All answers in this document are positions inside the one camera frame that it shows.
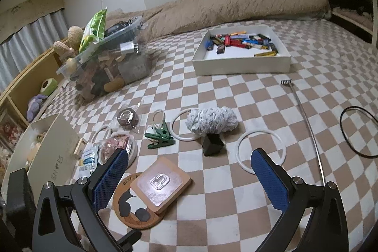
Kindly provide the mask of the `round panda wooden coaster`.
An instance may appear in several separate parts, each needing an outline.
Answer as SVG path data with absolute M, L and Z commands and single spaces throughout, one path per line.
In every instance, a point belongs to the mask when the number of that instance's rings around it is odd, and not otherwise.
M 113 194 L 112 209 L 126 226 L 146 230 L 156 226 L 165 217 L 167 210 L 156 214 L 135 194 L 131 183 L 140 175 L 133 173 L 120 181 Z

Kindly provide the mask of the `blue white medicine sachet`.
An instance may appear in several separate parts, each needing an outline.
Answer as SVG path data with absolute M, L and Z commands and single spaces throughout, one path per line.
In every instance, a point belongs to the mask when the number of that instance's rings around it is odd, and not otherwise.
M 89 178 L 96 170 L 98 165 L 98 145 L 91 145 L 83 151 L 81 159 L 79 160 L 78 176 Z

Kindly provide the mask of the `square wooden hook board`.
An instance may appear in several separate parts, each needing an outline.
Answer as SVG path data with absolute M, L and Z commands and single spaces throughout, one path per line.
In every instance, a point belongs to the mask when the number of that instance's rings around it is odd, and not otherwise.
M 160 157 L 131 183 L 131 189 L 156 214 L 160 214 L 189 186 L 192 179 L 172 161 Z

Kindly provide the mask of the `small black cube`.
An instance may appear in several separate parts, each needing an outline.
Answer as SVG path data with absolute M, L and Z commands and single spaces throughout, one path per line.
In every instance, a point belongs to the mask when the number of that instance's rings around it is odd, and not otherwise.
M 224 143 L 222 142 L 219 134 L 206 134 L 203 144 L 202 144 L 202 152 L 205 157 L 209 157 L 212 155 L 217 155 L 224 147 Z

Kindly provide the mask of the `green plastic clip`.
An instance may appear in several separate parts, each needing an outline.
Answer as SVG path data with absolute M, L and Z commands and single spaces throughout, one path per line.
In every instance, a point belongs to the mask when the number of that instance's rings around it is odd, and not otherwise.
M 168 126 L 163 120 L 160 124 L 151 125 L 153 132 L 145 132 L 144 136 L 150 141 L 147 148 L 149 150 L 154 150 L 157 148 L 162 148 L 166 146 L 171 146 L 175 144 L 175 139 L 170 134 Z

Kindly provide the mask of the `white tape roll with charms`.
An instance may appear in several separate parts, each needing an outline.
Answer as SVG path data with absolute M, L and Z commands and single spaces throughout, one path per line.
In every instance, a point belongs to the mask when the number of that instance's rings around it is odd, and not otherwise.
M 137 157 L 138 148 L 134 137 L 126 133 L 114 134 L 100 143 L 98 156 L 99 163 L 105 164 L 115 150 L 119 148 L 128 153 L 128 167 L 130 167 Z

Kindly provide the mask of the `white cardboard storage box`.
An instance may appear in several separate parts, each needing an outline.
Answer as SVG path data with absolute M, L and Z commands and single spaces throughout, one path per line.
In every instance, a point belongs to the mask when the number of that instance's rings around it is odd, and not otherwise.
M 44 137 L 28 168 L 34 200 L 39 199 L 45 182 L 65 185 L 70 180 L 77 162 L 74 151 L 80 136 L 63 115 L 48 116 L 30 124 L 16 144 L 1 187 L 5 200 L 8 199 L 8 190 L 11 187 L 11 173 L 26 167 L 28 156 L 37 144 L 37 135 L 41 133 Z

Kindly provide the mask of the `brown tape roll in bag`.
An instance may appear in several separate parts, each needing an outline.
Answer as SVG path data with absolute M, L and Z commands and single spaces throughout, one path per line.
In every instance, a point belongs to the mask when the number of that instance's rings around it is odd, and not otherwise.
M 122 107 L 116 116 L 119 125 L 127 130 L 136 130 L 140 121 L 139 107 L 139 105 Z

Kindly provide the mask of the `wooden shelf unit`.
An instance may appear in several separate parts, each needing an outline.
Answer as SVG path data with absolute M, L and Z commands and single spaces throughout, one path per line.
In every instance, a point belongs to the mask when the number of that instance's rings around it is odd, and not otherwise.
M 32 61 L 1 93 L 1 113 L 8 111 L 16 123 L 26 129 L 29 125 L 26 119 L 29 99 L 39 94 L 46 79 L 63 80 L 63 75 L 56 73 L 61 65 L 53 47 Z

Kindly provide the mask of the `avocado plush toy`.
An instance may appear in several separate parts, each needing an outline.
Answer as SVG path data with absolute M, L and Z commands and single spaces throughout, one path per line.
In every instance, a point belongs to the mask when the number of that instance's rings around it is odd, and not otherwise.
M 55 89 L 57 89 L 57 87 L 58 87 L 58 82 L 56 79 L 54 78 L 46 79 L 41 85 L 40 94 L 49 96 L 55 91 Z

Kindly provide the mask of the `clear plastic storage bin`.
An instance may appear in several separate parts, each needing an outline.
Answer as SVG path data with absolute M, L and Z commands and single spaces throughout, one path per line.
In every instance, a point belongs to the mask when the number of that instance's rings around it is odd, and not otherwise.
M 152 65 L 142 43 L 144 29 L 141 16 L 120 22 L 101 41 L 68 58 L 56 73 L 63 75 L 87 102 L 143 79 Z

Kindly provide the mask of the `white tray of lighters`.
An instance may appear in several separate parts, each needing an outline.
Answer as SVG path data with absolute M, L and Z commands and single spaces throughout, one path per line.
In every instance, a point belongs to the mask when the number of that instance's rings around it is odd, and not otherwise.
M 225 46 L 221 51 L 212 38 L 220 38 L 229 34 L 235 39 L 235 33 L 246 39 L 247 36 L 258 35 L 270 39 L 273 49 L 253 47 Z M 235 26 L 211 29 L 194 53 L 192 63 L 196 75 L 225 75 L 242 73 L 288 73 L 290 71 L 291 56 L 288 49 L 271 27 L 262 26 Z

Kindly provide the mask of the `beige knitted plush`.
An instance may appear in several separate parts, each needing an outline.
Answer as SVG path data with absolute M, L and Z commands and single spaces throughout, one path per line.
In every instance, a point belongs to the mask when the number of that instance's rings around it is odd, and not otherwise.
M 81 39 L 83 38 L 83 30 L 78 26 L 71 26 L 67 33 L 67 38 L 53 43 L 53 49 L 59 57 L 67 56 L 74 58 L 79 53 Z

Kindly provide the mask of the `green wet wipes pack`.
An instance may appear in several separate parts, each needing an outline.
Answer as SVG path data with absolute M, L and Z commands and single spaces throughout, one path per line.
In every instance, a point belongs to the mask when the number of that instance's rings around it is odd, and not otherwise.
M 99 10 L 89 20 L 83 31 L 79 53 L 84 52 L 92 43 L 98 43 L 104 38 L 106 15 L 107 8 Z

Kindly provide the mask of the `beige fluffy blanket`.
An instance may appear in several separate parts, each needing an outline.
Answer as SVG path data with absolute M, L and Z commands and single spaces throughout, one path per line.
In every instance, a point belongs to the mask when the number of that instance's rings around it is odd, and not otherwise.
M 108 14 L 106 27 L 141 16 L 146 28 L 142 41 L 196 31 L 230 22 L 259 19 L 311 20 L 329 18 L 328 0 L 177 0 L 152 9 Z

